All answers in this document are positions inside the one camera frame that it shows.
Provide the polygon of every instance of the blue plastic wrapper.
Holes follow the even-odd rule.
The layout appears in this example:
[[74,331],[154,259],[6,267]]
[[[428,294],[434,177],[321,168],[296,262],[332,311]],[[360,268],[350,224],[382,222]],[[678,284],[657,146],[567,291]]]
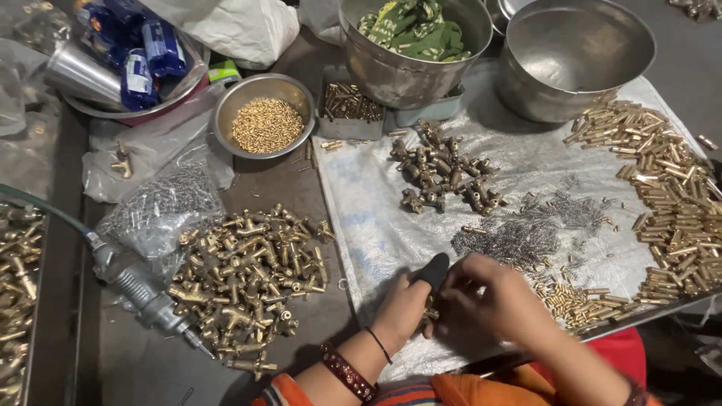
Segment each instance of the blue plastic wrapper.
[[85,4],[77,18],[88,29],[89,45],[116,69],[122,68],[130,50],[140,45],[140,38],[132,35],[130,29],[106,7]]
[[145,50],[136,48],[130,52],[123,67],[121,101],[130,111],[143,111],[157,105],[158,100]]
[[146,20],[142,33],[153,76],[186,75],[186,58],[169,22],[158,18]]
[[133,0],[103,0],[103,3],[133,34],[140,37],[140,30],[145,22],[141,6]]

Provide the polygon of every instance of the metal container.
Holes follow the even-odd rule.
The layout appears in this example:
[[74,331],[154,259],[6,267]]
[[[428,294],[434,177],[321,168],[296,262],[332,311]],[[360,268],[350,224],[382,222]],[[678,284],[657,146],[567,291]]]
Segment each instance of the metal container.
[[[192,52],[197,52],[202,58],[203,62],[208,65],[208,62],[211,60],[211,50],[208,47],[204,46],[200,42],[190,37],[182,35],[182,33],[178,35],[178,39],[181,41],[185,49],[188,49]],[[63,98],[68,102],[69,105],[71,105],[78,111],[86,113],[89,116],[98,118],[109,118],[111,120],[117,120],[121,123],[128,124],[129,126],[137,126],[139,124],[143,124],[144,122],[150,121],[158,116],[162,116],[168,111],[171,111],[172,109],[180,106],[183,101],[185,101],[187,98],[191,97],[193,94],[200,91],[204,87],[208,86],[209,83],[210,81],[207,74],[199,75],[198,77],[195,77],[195,79],[192,81],[186,81],[184,79],[178,85],[179,87],[182,87],[183,90],[175,92],[174,96],[169,100],[166,100],[165,102],[155,106],[154,108],[149,108],[148,110],[127,113],[117,113],[114,111],[103,110],[102,108],[96,108],[84,102],[83,100],[80,100],[79,98],[73,97],[69,93],[66,93],[64,91],[62,91],[61,93],[63,94]],[[118,86],[118,97],[120,97],[120,85]]]
[[459,83],[454,86],[446,97],[422,108],[412,110],[392,109],[391,116],[397,127],[410,127],[419,123],[420,118],[427,120],[444,121],[456,115],[461,107],[461,96],[464,95],[464,86]]
[[386,119],[386,108],[382,107],[381,120],[366,121],[350,118],[334,118],[329,120],[323,117],[323,105],[326,102],[326,86],[329,83],[354,83],[345,66],[328,65],[321,72],[321,88],[318,91],[318,104],[316,116],[318,117],[318,133],[330,139],[369,139],[378,141],[383,136],[383,121]]
[[517,11],[534,0],[484,0],[489,15],[492,17],[494,24],[494,33],[506,35],[506,27],[514,17]]
[[606,0],[536,0],[509,23],[496,90],[532,121],[561,123],[611,96],[654,60],[649,28]]
[[492,22],[480,0],[439,0],[445,20],[461,28],[465,61],[428,62],[391,52],[356,28],[364,14],[379,10],[387,0],[342,0],[339,17],[346,67],[363,94],[392,108],[421,108],[444,96],[461,81],[492,39]]
[[[233,120],[238,111],[255,98],[286,100],[301,115],[305,127],[291,145],[268,154],[253,154],[238,147],[233,139]],[[236,83],[218,100],[213,112],[213,131],[223,147],[234,155],[254,160],[269,159],[285,155],[301,145],[316,124],[313,116],[313,96],[301,82],[284,74],[257,74]]]
[[86,46],[60,43],[48,60],[44,81],[65,95],[109,111],[128,111],[121,102],[121,77],[99,64]]

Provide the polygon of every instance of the green patterned fabric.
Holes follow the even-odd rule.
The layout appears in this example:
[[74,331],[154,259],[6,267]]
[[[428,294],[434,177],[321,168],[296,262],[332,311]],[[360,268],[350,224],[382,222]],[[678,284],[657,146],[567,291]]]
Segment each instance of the green patterned fabric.
[[423,61],[451,62],[470,57],[464,52],[461,28],[444,21],[436,0],[396,0],[368,12],[358,29],[384,48]]

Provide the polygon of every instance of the black thread bracelet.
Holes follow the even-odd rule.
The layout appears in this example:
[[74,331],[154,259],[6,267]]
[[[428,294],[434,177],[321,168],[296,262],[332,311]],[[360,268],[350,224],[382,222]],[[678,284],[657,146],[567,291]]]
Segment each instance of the black thread bracelet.
[[393,365],[393,361],[391,360],[391,357],[388,356],[388,353],[386,352],[386,349],[383,347],[383,344],[381,344],[381,341],[378,340],[378,337],[376,337],[376,334],[373,334],[369,326],[364,326],[364,329],[371,334],[371,337],[373,337],[374,340],[376,340],[376,344],[381,348],[383,351],[383,354],[386,356],[386,360],[388,361],[389,365]]

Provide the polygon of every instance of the green hose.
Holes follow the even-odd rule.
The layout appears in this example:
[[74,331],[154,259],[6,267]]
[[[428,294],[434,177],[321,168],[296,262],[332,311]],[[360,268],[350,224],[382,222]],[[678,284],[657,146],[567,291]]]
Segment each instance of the green hose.
[[65,220],[66,223],[75,227],[78,231],[83,233],[84,236],[86,234],[88,234],[90,231],[92,231],[88,226],[86,226],[85,224],[78,221],[78,219],[76,219],[75,217],[72,217],[68,213],[65,213],[64,211],[60,210],[59,208],[51,205],[50,203],[46,202],[45,200],[42,200],[40,198],[33,196],[32,194],[28,194],[21,190],[17,190],[16,188],[7,186],[4,183],[0,183],[0,193],[5,193],[10,197],[23,199],[28,203],[38,206],[39,208],[45,210],[46,212],[53,213],[54,215]]

